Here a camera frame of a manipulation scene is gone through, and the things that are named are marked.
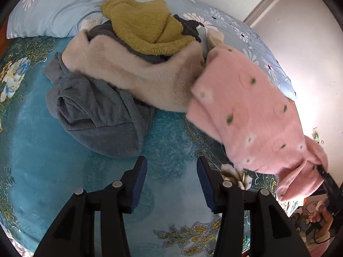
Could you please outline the dark grey garment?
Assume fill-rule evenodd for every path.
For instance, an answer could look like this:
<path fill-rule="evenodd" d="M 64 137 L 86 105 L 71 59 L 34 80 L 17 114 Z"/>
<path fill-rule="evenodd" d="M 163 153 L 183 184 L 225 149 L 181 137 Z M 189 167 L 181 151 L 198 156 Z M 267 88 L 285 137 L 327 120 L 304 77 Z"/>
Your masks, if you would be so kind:
<path fill-rule="evenodd" d="M 195 38 L 196 41 L 201 43 L 201 38 L 199 37 L 199 33 L 197 30 L 198 26 L 202 26 L 200 22 L 194 21 L 194 20 L 185 20 L 179 17 L 179 15 L 175 14 L 173 17 L 179 21 L 183 26 L 183 35 L 190 35 Z M 141 59 L 152 63 L 152 64 L 158 64 L 166 62 L 168 59 L 171 58 L 171 56 L 168 55 L 145 55 L 139 52 L 134 51 L 131 47 L 129 47 L 126 43 L 124 43 L 121 39 L 117 37 L 117 35 L 114 33 L 112 28 L 112 22 L 107 21 L 104 24 L 96 25 L 94 28 L 92 28 L 89 32 L 86 33 L 87 39 L 90 42 L 91 39 L 95 38 L 97 35 L 106 35 L 118 43 L 120 43 L 122 46 L 124 46 L 130 53 L 133 55 L 136 55 L 140 57 Z"/>

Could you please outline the mustard yellow knit sweater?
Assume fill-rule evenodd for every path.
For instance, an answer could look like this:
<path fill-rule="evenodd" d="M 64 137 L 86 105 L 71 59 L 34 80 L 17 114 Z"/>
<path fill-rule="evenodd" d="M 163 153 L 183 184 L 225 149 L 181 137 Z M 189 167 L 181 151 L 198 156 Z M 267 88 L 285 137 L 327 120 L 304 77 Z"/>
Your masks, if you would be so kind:
<path fill-rule="evenodd" d="M 116 36 L 140 54 L 172 56 L 195 40 L 163 0 L 106 0 L 101 9 Z"/>

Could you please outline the white wardrobe door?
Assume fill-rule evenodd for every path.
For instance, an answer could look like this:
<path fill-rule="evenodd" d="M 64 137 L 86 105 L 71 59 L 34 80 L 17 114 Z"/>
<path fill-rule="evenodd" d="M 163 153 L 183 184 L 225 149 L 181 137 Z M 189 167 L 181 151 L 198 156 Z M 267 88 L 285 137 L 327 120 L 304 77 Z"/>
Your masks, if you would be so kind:
<path fill-rule="evenodd" d="M 342 169 L 342 29 L 322 0 L 262 0 L 246 18 L 295 89 L 304 133 Z"/>

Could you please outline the grey sweatshirt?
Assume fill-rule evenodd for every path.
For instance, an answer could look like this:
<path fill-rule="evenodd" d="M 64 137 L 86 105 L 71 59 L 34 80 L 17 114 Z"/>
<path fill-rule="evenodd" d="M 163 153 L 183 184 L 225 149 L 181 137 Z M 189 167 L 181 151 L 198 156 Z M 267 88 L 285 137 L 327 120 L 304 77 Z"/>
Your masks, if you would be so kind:
<path fill-rule="evenodd" d="M 88 149 L 112 158 L 141 154 L 154 107 L 101 79 L 72 73 L 55 53 L 44 73 L 53 87 L 47 108 L 64 130 Z"/>

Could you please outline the pink floral fleece garment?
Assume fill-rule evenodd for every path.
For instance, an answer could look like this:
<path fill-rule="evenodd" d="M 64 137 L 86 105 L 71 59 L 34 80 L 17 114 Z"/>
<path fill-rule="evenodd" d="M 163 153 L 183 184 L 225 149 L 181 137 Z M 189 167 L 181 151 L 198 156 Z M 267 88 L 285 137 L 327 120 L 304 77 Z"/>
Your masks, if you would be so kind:
<path fill-rule="evenodd" d="M 307 137 L 295 107 L 262 69 L 227 46 L 213 48 L 192 86 L 187 119 L 223 144 L 239 168 L 278 177 L 280 201 L 313 194 L 328 157 Z"/>

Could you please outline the cream fleece garment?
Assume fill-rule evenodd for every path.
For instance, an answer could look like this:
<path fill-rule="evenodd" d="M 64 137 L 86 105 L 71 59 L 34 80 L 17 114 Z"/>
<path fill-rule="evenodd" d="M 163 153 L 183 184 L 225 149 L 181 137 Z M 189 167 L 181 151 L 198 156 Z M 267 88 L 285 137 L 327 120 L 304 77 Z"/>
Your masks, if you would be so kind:
<path fill-rule="evenodd" d="M 72 72 L 102 79 L 148 105 L 179 113 L 187 112 L 193 96 L 191 87 L 205 67 L 197 41 L 191 41 L 168 61 L 152 64 L 107 35 L 89 39 L 86 30 L 69 42 L 62 61 Z"/>

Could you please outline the light blue floral quilt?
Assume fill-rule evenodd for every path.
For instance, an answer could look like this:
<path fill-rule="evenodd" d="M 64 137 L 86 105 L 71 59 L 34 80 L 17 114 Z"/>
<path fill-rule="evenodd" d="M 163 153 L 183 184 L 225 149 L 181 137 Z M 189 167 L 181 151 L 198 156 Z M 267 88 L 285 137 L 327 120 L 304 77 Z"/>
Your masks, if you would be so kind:
<path fill-rule="evenodd" d="M 84 20 L 105 22 L 101 5 L 106 0 L 20 0 L 8 18 L 6 37 L 49 36 L 73 37 Z M 202 45 L 209 30 L 224 34 L 224 43 L 241 51 L 258 65 L 282 93 L 294 100 L 296 92 L 290 78 L 281 68 L 259 35 L 243 21 L 214 6 L 197 0 L 164 0 L 173 15 L 200 23 L 197 27 Z"/>

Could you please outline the teal floral bed sheet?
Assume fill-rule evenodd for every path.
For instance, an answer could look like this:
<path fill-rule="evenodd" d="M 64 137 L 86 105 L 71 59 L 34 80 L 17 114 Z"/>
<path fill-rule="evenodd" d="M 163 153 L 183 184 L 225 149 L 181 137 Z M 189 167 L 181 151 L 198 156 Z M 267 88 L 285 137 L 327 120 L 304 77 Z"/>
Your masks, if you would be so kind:
<path fill-rule="evenodd" d="M 46 105 L 51 82 L 44 67 L 68 38 L 19 38 L 1 57 L 1 224 L 35 251 L 52 221 L 79 187 L 101 190 L 132 169 L 134 158 L 112 159 L 72 138 Z M 155 111 L 142 154 L 148 170 L 138 206 L 124 216 L 132 256 L 212 256 L 221 218 L 207 207 L 197 158 L 215 169 L 227 163 L 221 145 L 182 113 Z"/>

